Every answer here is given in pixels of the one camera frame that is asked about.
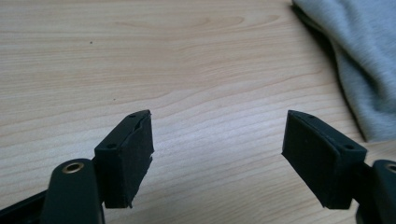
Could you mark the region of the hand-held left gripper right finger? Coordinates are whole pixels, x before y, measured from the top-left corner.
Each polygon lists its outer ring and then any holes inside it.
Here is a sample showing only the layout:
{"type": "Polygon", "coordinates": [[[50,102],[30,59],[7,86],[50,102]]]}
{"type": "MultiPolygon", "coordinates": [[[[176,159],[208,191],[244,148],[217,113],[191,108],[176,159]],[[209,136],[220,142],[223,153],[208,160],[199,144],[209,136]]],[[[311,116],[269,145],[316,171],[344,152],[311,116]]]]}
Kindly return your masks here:
{"type": "Polygon", "coordinates": [[[311,189],[322,206],[348,209],[354,172],[367,150],[321,119],[290,110],[282,155],[311,189]]]}

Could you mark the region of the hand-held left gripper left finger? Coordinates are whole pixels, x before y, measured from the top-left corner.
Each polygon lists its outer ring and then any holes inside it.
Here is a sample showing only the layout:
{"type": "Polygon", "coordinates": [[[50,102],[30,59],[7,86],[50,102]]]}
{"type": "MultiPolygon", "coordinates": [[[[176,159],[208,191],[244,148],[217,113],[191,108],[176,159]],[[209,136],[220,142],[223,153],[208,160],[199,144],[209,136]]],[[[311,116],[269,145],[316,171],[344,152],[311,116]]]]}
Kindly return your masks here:
{"type": "Polygon", "coordinates": [[[94,149],[94,166],[106,208],[132,207],[152,162],[151,113],[126,116],[94,149]]]}

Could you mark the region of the grey sweatpants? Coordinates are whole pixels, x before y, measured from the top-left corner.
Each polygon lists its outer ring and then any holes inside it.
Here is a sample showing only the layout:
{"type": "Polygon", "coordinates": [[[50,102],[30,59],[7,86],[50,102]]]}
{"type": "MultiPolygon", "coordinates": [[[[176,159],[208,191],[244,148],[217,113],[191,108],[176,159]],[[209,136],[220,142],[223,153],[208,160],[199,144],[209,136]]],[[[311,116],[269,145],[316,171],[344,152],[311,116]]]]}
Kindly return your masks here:
{"type": "Polygon", "coordinates": [[[344,95],[365,140],[396,140],[396,0],[292,4],[332,44],[344,95]]]}

